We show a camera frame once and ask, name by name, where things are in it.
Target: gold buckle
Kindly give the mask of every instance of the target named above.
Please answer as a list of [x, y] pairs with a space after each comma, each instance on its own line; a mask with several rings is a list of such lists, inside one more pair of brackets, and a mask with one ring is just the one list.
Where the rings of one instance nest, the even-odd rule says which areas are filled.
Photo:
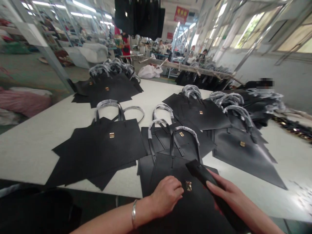
[[186, 190], [187, 191], [192, 191], [192, 182], [185, 181], [185, 184], [186, 184]]

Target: red sign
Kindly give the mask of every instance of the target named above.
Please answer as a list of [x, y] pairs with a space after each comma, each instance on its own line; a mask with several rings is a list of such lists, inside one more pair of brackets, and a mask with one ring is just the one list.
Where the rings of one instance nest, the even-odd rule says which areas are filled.
[[172, 40], [173, 39], [173, 33], [167, 33], [167, 39]]
[[189, 13], [189, 10], [177, 6], [175, 12], [176, 12], [176, 14], [175, 14], [175, 19], [174, 19], [174, 21], [180, 22], [181, 24], [185, 24], [186, 19], [187, 19], [188, 15], [189, 15], [189, 14], [188, 14], [188, 13]]

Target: hand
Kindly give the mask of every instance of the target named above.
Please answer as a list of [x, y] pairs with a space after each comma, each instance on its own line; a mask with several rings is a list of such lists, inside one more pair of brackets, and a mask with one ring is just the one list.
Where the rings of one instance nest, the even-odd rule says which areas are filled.
[[[206, 181], [207, 187], [215, 195], [221, 197], [232, 210], [245, 222], [254, 233], [283, 233], [273, 221], [260, 210], [236, 185], [208, 170], [224, 190]], [[221, 214], [218, 205], [214, 207]]]
[[176, 203], [182, 198], [183, 193], [182, 184], [177, 178], [167, 176], [160, 181], [150, 196], [155, 218], [160, 218], [170, 213]]

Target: white work table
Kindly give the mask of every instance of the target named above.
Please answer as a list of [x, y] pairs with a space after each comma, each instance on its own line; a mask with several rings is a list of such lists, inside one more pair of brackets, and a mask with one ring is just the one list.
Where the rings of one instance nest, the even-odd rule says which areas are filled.
[[[122, 102], [123, 108], [136, 105], [145, 110], [140, 127], [149, 126], [155, 106], [173, 93], [179, 93], [182, 86], [142, 80], [144, 92]], [[201, 90], [203, 99], [211, 91]], [[0, 135], [0, 179], [44, 185], [58, 161], [51, 151], [68, 138], [75, 128], [87, 127], [94, 118], [95, 109], [89, 103], [72, 103], [70, 96], [24, 123]], [[114, 107], [101, 109], [100, 117], [112, 119], [118, 113]], [[138, 110], [125, 113], [126, 119], [142, 116]], [[157, 111], [158, 118], [170, 123], [170, 115]], [[266, 147], [277, 160], [275, 168], [288, 190], [276, 187], [244, 171], [228, 165], [214, 157], [212, 152], [203, 158], [205, 165], [216, 168], [220, 175], [236, 184], [266, 214], [273, 217], [312, 221], [312, 148], [296, 136], [282, 130], [269, 121], [261, 130], [269, 142]], [[107, 187], [100, 191], [88, 180], [66, 186], [92, 192], [142, 197], [137, 166], [118, 171]]]

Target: bangle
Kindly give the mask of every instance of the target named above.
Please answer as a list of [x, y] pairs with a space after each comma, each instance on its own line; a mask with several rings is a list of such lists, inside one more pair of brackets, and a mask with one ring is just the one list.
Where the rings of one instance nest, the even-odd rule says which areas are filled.
[[134, 221], [136, 219], [136, 204], [137, 204], [136, 202], [137, 202], [137, 199], [134, 201], [133, 207], [132, 207], [132, 226], [134, 230], [137, 228], [134, 224]]

